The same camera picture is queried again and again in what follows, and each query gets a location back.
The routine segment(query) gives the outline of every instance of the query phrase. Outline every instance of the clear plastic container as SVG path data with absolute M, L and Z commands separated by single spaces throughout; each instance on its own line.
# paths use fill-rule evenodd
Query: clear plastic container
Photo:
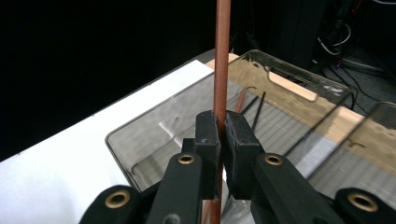
M 396 105 L 377 104 L 308 180 L 332 198 L 354 187 L 396 209 Z
M 212 109 L 213 82 L 211 74 L 107 136 L 121 170 L 139 190 L 160 181 L 182 139 L 194 137 L 195 116 Z M 257 50 L 229 64 L 228 110 L 235 110 L 242 90 L 247 121 L 257 120 L 255 134 L 264 150 L 278 154 L 290 151 L 350 94 L 339 83 Z

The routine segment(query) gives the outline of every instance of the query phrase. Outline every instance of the white table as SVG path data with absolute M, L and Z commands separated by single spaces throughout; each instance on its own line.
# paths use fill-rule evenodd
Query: white table
M 2 161 L 0 223 L 79 223 L 100 192 L 129 185 L 105 144 L 106 135 L 212 71 L 189 63 Z

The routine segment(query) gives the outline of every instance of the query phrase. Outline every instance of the copper pipe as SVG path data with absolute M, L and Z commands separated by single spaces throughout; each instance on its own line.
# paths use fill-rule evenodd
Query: copper pipe
M 236 107 L 235 107 L 236 113 L 241 112 L 242 104 L 244 103 L 246 93 L 247 93 L 246 89 L 243 89 L 241 91 L 241 94 L 239 95 L 238 103 L 236 104 Z
M 204 211 L 202 212 L 201 224 L 206 224 L 207 215 L 209 214 L 210 204 L 211 204 L 211 201 L 206 201 Z
M 218 131 L 220 142 L 224 136 L 224 121 L 227 103 L 227 77 L 228 77 L 228 53 L 230 45 L 230 14 L 231 0 L 217 1 L 216 14 L 216 47 L 215 47 L 215 88 L 213 100 L 213 114 L 218 119 Z M 222 190 L 223 162 L 219 159 L 218 173 L 218 198 L 214 200 L 210 208 L 210 223 L 220 224 L 221 218 L 221 190 Z

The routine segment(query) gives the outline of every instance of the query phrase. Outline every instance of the black clamp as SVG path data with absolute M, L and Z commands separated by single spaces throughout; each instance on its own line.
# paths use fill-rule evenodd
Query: black clamp
M 220 156 L 230 195 L 251 200 L 256 223 L 396 220 L 391 207 L 364 190 L 341 189 L 335 200 L 316 192 L 287 158 L 264 152 L 240 114 L 227 112 L 222 146 L 216 118 L 206 111 L 196 117 L 195 138 L 183 140 L 182 152 L 171 158 L 161 183 L 140 193 L 124 186 L 107 189 L 80 223 L 200 223 L 202 200 L 219 197 Z

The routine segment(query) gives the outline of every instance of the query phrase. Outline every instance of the brass ring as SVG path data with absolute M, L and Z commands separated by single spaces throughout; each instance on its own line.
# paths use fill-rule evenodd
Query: brass ring
M 131 194 L 125 189 L 120 189 L 107 196 L 105 205 L 108 208 L 119 208 L 127 204 L 130 199 Z
M 191 164 L 194 162 L 194 157 L 192 155 L 181 155 L 177 161 L 183 165 Z
M 271 165 L 281 165 L 283 163 L 282 158 L 275 155 L 266 156 L 265 161 L 270 163 Z
M 376 212 L 378 210 L 378 205 L 376 204 L 376 202 L 367 195 L 360 193 L 351 193 L 347 195 L 347 199 L 350 203 L 363 211 Z

